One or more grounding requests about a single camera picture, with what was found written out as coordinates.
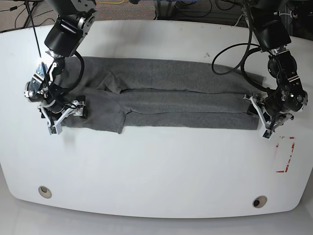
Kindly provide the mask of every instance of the metal bracket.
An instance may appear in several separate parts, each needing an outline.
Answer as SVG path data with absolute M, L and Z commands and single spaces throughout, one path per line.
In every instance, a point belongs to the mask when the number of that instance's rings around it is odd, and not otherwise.
M 261 127 L 261 135 L 262 137 L 270 140 L 273 136 L 273 133 L 275 133 L 275 130 L 279 127 L 284 125 L 284 123 L 291 119 L 293 120 L 293 115 L 290 113 L 285 113 L 285 114 L 281 114 L 279 116 L 279 118 L 275 121 L 275 123 L 272 125 L 272 123 L 270 121 L 266 121 L 265 117 L 263 115 L 263 111 L 261 110 L 261 108 L 259 107 L 259 105 L 257 104 L 257 99 L 253 96 L 251 96 L 249 98 L 249 100 L 251 101 L 253 107 L 255 108 L 255 110 L 257 111 L 259 118 L 261 120 L 262 123 L 262 127 Z
M 56 62 L 53 62 L 52 66 L 51 66 L 51 68 L 50 68 L 50 71 L 49 71 L 49 77 L 50 77 L 49 86 L 50 86 L 50 85 L 52 84 L 52 82 L 53 82 L 53 75 L 52 75 L 52 73 L 53 73 L 53 71 L 54 71 L 54 69 L 55 69 L 56 67 L 58 67 L 58 64 L 57 64 Z
M 77 100 L 73 101 L 72 106 L 66 109 L 65 111 L 63 111 L 60 118 L 54 121 L 53 124 L 51 123 L 51 120 L 45 111 L 43 102 L 38 106 L 38 108 L 41 110 L 41 113 L 44 115 L 45 119 L 47 120 L 48 130 L 49 130 L 50 135 L 52 135 L 52 134 L 60 134 L 62 132 L 61 122 L 65 118 L 67 118 L 69 115 L 82 117 L 84 115 L 84 108 L 85 108 L 84 106 L 85 106 L 84 102 L 80 103 Z

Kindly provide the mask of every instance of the gray cloth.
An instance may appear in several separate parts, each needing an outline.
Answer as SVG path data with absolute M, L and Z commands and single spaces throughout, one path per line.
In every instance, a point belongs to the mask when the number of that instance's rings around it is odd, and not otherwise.
M 67 98 L 85 95 L 87 119 L 69 116 L 63 126 L 121 133 L 124 126 L 186 126 L 255 130 L 245 94 L 255 91 L 239 72 L 217 76 L 207 63 L 84 57 L 85 72 Z M 229 68 L 217 66 L 219 71 Z M 68 87 L 80 62 L 66 59 L 56 83 Z M 263 77 L 249 74 L 262 84 Z

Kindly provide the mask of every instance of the black cable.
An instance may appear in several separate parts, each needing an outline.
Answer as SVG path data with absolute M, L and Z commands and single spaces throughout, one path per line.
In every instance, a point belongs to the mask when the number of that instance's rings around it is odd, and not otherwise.
M 185 3 L 183 1 L 178 1 L 178 2 L 179 2 L 180 5 L 183 5 L 183 6 L 191 6 L 191 5 L 196 3 L 196 1 L 192 1 L 191 3 Z
M 221 1 L 229 2 L 229 3 L 235 4 L 235 5 L 237 5 L 237 6 L 240 6 L 240 3 L 239 3 L 239 2 L 230 1 L 230 0 L 221 0 Z
M 39 26 L 41 26 L 43 23 L 45 23 L 47 20 L 52 20 L 53 22 L 55 22 L 55 20 L 54 19 L 52 19 L 52 18 L 47 18 L 47 19 L 45 19 L 41 24 L 39 24 L 39 25 L 36 25 L 36 27 L 39 27 Z
M 210 2 L 211 7 L 210 7 L 209 11 L 208 11 L 205 15 L 203 15 L 203 16 L 191 16 L 191 15 L 184 14 L 184 13 L 182 13 L 182 12 L 179 12 L 179 14 L 182 14 L 183 16 L 187 16 L 187 17 L 191 17 L 191 18 L 202 18 L 202 17 L 206 17 L 208 14 L 211 13 L 212 7 L 213 7 L 211 0 L 209 0 L 209 2 Z
M 40 52 L 40 48 L 39 48 L 37 33 L 36 33 L 36 30 L 35 30 L 34 20 L 33 20 L 33 17 L 31 15 L 31 11 L 30 11 L 30 8 L 29 8 L 29 5 L 28 5 L 28 0 L 25 0 L 25 6 L 26 6 L 26 9 L 27 9 L 28 15 L 30 17 L 31 24 L 33 26 L 33 30 L 34 30 L 34 34 L 35 34 L 35 38 L 36 38 L 36 43 L 37 43 L 37 49 L 38 49 L 39 57 L 41 58 L 41 52 Z
M 6 30 L 3 30 L 3 31 L 0 31 L 0 34 L 1 33 L 5 33 L 5 32 L 11 32 L 11 31 L 15 31 L 15 30 L 19 30 L 20 28 L 15 28 L 15 29 L 6 29 Z
M 17 20 L 18 20 L 18 17 L 19 17 L 25 10 L 26 10 L 26 8 L 24 8 L 24 10 L 21 11 L 21 12 L 18 14 L 18 16 L 15 18 L 15 21 L 14 21 L 14 28 L 16 28 L 16 22 L 17 22 Z
M 65 107 L 65 106 L 68 106 L 68 104 L 66 104 L 65 102 L 62 102 L 60 101 L 57 96 L 54 96 L 53 93 L 51 92 L 51 89 L 50 89 L 50 86 L 49 86 L 49 81 L 48 81 L 48 78 L 47 78 L 47 73 L 46 73 L 46 70 L 45 70 L 45 64 L 43 62 L 41 62 L 41 66 L 43 68 L 43 72 L 44 72 L 44 79 L 45 79 L 45 83 L 46 83 L 46 86 L 48 88 L 48 92 L 49 94 L 51 95 L 51 97 L 55 100 L 55 102 L 57 102 L 59 105 L 61 105 L 62 107 Z
M 246 51 L 245 51 L 245 54 L 243 55 L 241 61 L 239 62 L 238 65 L 236 65 L 234 68 L 232 68 L 231 70 L 227 71 L 227 72 L 216 72 L 214 70 L 214 63 L 216 61 L 216 59 L 222 54 L 224 53 L 225 51 L 227 51 L 228 49 L 230 48 L 233 48 L 233 47 L 237 47 L 236 45 L 233 45 L 233 46 L 230 46 L 224 50 L 222 50 L 220 53 L 218 53 L 215 58 L 213 59 L 212 61 L 212 71 L 216 74 L 216 75 L 225 75 L 225 74 L 228 74 L 228 73 L 231 73 L 233 71 L 235 71 L 237 68 L 239 68 L 241 66 L 241 64 L 243 63 L 243 61 L 245 61 L 248 57 L 248 54 L 249 54 L 249 49 L 250 49 L 250 46 L 252 45 L 251 41 L 252 41 L 252 33 L 253 33 L 253 30 L 252 30 L 252 17 L 251 17 L 251 13 L 250 13 L 250 9 L 249 9 L 249 5 L 247 3 L 247 0 L 243 0 L 243 3 L 244 3 L 244 6 L 246 8 L 246 13 L 247 13 L 247 17 L 248 17 L 248 21 L 249 21 L 249 39 L 248 39 L 248 43 L 246 44 L 247 47 L 246 47 Z
M 46 11 L 46 12 L 44 12 L 44 13 L 41 13 L 41 14 L 37 15 L 37 16 L 34 16 L 33 19 L 36 18 L 36 17 L 38 17 L 38 16 L 42 16 L 42 15 L 44 15 L 44 14 L 46 14 L 46 13 L 49 13 L 49 12 L 51 12 L 51 11 Z
M 78 84 L 80 83 L 80 81 L 83 78 L 84 75 L 84 70 L 85 70 L 85 62 L 84 59 L 82 58 L 82 56 L 76 51 L 74 53 L 74 55 L 76 55 L 76 57 L 79 59 L 81 67 L 80 67 L 80 72 L 79 72 L 79 76 L 78 79 L 76 80 L 76 82 L 71 85 L 69 88 L 67 88 L 67 90 L 63 93 L 63 95 L 68 94 L 70 91 L 72 91 L 75 87 L 78 86 Z
M 220 9 L 221 11 L 228 11 L 230 9 L 232 9 L 234 6 L 236 6 L 236 4 L 233 2 L 232 5 L 229 7 L 229 8 L 221 8 L 220 5 L 219 5 L 219 0 L 215 0 L 215 5 L 218 9 Z
M 291 7 L 288 5 L 288 3 L 286 3 L 286 6 L 289 8 L 290 11 L 293 11 Z
M 252 55 L 253 53 L 256 53 L 256 52 L 259 52 L 259 51 L 261 51 L 261 47 L 257 47 L 257 48 L 253 48 L 253 49 L 249 50 L 249 53 L 248 53 L 247 58 L 248 58 L 250 55 Z M 240 67 L 241 73 L 242 73 L 244 79 L 245 79 L 250 85 L 254 86 L 256 89 L 261 90 L 261 91 L 263 91 L 263 92 L 270 92 L 270 91 L 271 91 L 270 88 L 265 88 L 265 87 L 261 86 L 260 84 L 256 83 L 255 81 L 253 81 L 251 78 L 248 77 L 248 75 L 247 75 L 247 73 L 246 73 L 246 71 L 245 71 L 245 63 L 246 63 L 247 58 L 244 60 L 244 62 L 241 64 L 241 67 Z
M 1 10 L 0 12 L 3 12 L 3 11 L 14 11 L 14 10 L 18 9 L 20 6 L 23 6 L 23 5 L 24 5 L 24 3 L 21 4 L 21 5 L 18 5 L 18 6 L 12 6 L 9 9 Z

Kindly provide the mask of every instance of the white tabletop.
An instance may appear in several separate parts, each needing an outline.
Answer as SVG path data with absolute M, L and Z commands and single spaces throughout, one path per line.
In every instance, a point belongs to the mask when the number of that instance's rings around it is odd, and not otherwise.
M 50 29 L 37 28 L 42 52 Z M 247 29 L 217 24 L 106 21 L 93 25 L 78 51 L 83 56 L 210 63 L 247 36 Z M 313 42 L 292 38 L 289 49 L 310 99 Z M 32 29 L 0 34 L 0 51 L 0 163 L 16 198 L 86 212 L 163 218 L 274 213 L 299 203 L 313 166 L 310 102 L 271 141 L 258 131 L 181 127 L 126 127 L 120 135 L 65 128 L 50 136 L 37 104 L 23 96 L 39 61 Z M 218 63 L 233 66 L 243 51 L 235 48 Z M 267 62 L 267 55 L 258 53 L 249 58 L 246 70 L 274 85 Z M 277 173 L 285 170 L 293 143 L 288 171 Z M 48 187 L 52 198 L 41 197 L 39 186 Z M 256 209 L 252 202 L 261 195 L 268 202 Z

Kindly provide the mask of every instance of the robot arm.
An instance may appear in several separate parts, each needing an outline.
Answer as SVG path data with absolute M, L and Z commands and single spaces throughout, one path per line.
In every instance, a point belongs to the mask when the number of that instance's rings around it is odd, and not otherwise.
M 79 83 L 84 73 L 84 60 L 76 51 L 87 36 L 97 11 L 95 0 L 46 0 L 58 14 L 57 21 L 49 32 L 45 45 L 47 53 L 53 57 L 48 68 L 41 63 L 25 88 L 25 97 L 30 102 L 39 102 L 38 109 L 48 123 L 50 134 L 62 131 L 61 122 L 69 115 L 86 118 L 85 98 L 77 97 L 72 102 L 65 100 Z M 61 88 L 54 84 L 55 77 L 63 72 L 65 57 L 76 55 L 81 62 L 81 72 L 77 82 L 70 88 Z
M 54 84 L 54 77 L 62 73 L 65 66 L 65 57 L 74 54 L 80 59 L 82 69 L 76 85 L 84 72 L 83 58 L 76 51 L 80 43 L 92 26 L 97 11 L 95 0 L 46 0 L 58 14 L 54 27 L 49 32 L 45 45 L 47 52 L 54 58 L 50 68 L 42 63 L 32 80 L 27 83 L 25 96 L 30 102 L 40 102 L 39 109 L 42 117 L 48 119 L 48 128 L 51 134 L 62 131 L 61 121 L 68 115 L 85 117 L 84 98 L 80 97 L 72 102 L 63 100 L 73 88 L 60 88 Z M 243 12 L 249 21 L 250 30 L 253 30 L 259 48 L 249 51 L 249 55 L 258 52 L 268 52 L 268 70 L 276 79 L 275 91 L 268 89 L 266 94 L 246 96 L 251 101 L 249 114 L 260 117 L 265 128 L 263 137 L 269 139 L 275 129 L 288 119 L 293 119 L 289 111 L 300 112 L 307 104 L 307 93 L 303 90 L 297 64 L 286 45 L 291 39 L 282 24 L 278 9 L 287 0 L 243 0 Z M 244 70 L 245 63 L 241 64 L 244 78 L 249 78 Z
M 45 39 L 53 58 L 70 57 L 92 26 L 97 11 L 95 0 L 46 0 L 58 14 L 54 27 Z
M 253 22 L 250 27 L 260 44 L 259 50 L 270 54 L 268 70 L 277 82 L 276 90 L 271 91 L 264 98 L 260 98 L 260 95 L 250 97 L 251 108 L 259 109 L 257 114 L 261 120 L 265 121 L 265 123 L 262 122 L 265 127 L 263 137 L 269 139 L 278 126 L 288 119 L 293 119 L 290 111 L 301 112 L 304 109 L 308 102 L 308 95 L 303 90 L 297 74 L 297 63 L 286 48 L 287 44 L 291 43 L 291 39 L 281 21 L 278 9 L 286 4 L 287 0 L 249 2 L 249 9 L 244 9 L 244 11 L 250 11 Z M 247 77 L 244 64 L 241 70 Z

